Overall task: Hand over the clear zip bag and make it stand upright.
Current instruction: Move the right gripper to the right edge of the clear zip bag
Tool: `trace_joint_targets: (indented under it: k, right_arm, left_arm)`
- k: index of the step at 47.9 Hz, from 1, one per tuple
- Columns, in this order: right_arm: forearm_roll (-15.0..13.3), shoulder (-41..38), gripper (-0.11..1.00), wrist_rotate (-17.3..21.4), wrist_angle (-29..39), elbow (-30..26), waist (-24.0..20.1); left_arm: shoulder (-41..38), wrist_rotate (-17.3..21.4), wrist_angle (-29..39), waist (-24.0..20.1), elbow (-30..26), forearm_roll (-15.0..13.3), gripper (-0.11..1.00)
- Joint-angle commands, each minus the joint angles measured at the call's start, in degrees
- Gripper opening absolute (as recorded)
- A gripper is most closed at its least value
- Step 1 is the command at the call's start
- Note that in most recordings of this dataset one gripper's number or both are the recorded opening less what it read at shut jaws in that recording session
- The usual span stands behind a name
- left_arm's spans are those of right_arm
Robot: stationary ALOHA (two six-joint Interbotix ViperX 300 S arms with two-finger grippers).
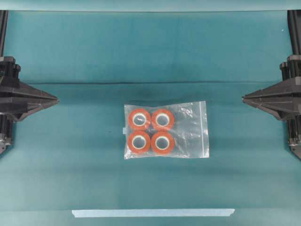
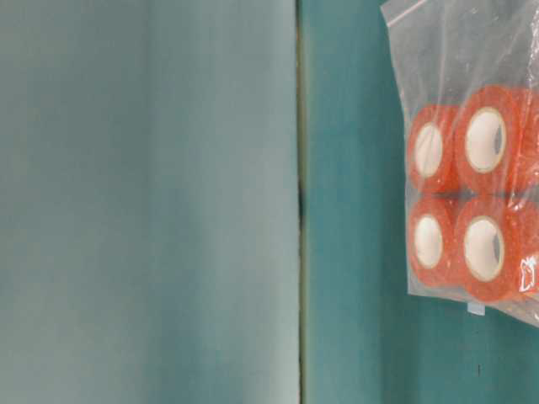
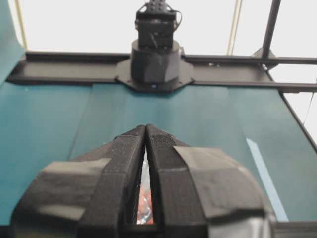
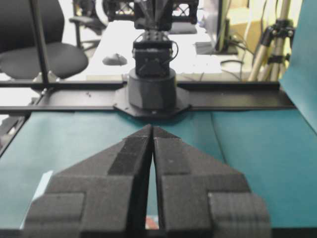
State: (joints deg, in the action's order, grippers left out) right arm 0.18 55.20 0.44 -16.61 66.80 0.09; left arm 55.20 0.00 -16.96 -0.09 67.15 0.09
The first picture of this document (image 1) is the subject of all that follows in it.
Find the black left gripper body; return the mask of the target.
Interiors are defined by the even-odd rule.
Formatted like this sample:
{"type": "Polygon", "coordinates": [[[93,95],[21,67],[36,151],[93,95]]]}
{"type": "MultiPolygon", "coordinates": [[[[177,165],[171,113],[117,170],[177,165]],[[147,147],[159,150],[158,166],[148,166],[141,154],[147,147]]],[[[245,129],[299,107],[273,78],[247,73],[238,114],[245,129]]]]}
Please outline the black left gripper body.
{"type": "Polygon", "coordinates": [[[23,104],[14,100],[20,88],[21,66],[12,56],[0,58],[0,147],[12,145],[13,123],[21,121],[23,104]]]}

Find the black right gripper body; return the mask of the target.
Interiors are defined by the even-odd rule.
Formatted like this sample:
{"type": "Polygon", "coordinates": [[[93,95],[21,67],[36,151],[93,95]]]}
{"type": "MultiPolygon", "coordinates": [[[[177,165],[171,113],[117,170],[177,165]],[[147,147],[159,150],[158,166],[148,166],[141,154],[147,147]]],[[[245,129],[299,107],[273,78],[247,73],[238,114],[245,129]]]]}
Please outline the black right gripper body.
{"type": "MultiPolygon", "coordinates": [[[[301,60],[287,59],[280,65],[283,81],[295,77],[301,78],[301,60]]],[[[281,112],[281,118],[287,120],[288,143],[291,150],[301,149],[301,114],[292,115],[287,110],[281,112]]]]}

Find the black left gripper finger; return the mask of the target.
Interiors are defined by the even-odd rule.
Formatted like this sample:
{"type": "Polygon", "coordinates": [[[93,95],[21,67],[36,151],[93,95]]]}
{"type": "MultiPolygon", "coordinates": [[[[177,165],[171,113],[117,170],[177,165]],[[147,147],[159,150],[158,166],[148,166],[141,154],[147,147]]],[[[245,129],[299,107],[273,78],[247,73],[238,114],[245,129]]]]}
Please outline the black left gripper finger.
{"type": "Polygon", "coordinates": [[[56,104],[58,104],[59,101],[51,101],[49,103],[43,103],[38,105],[33,105],[29,107],[29,110],[26,113],[14,113],[11,116],[11,120],[15,122],[23,121],[28,116],[37,113],[39,111],[45,110],[47,108],[50,108],[56,104]]]}
{"type": "Polygon", "coordinates": [[[37,89],[23,82],[19,83],[18,88],[14,88],[14,94],[25,98],[38,98],[55,101],[58,100],[56,96],[53,96],[52,94],[49,94],[43,90],[37,89]]]}

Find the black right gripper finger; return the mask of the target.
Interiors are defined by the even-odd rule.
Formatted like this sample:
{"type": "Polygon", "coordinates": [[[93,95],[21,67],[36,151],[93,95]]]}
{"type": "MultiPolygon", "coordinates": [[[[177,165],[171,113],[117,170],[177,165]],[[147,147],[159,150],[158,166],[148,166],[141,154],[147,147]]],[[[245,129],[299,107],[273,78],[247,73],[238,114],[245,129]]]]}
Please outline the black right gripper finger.
{"type": "Polygon", "coordinates": [[[257,90],[242,97],[242,100],[293,101],[294,79],[287,79],[275,85],[257,90]]]}
{"type": "Polygon", "coordinates": [[[266,106],[264,104],[259,104],[259,103],[255,103],[252,101],[246,101],[246,100],[243,100],[243,103],[245,103],[251,107],[254,107],[256,109],[259,109],[261,111],[264,111],[268,114],[271,114],[279,121],[286,121],[286,120],[290,120],[290,119],[294,118],[293,113],[285,112],[284,110],[279,110],[275,107],[266,106]]]}

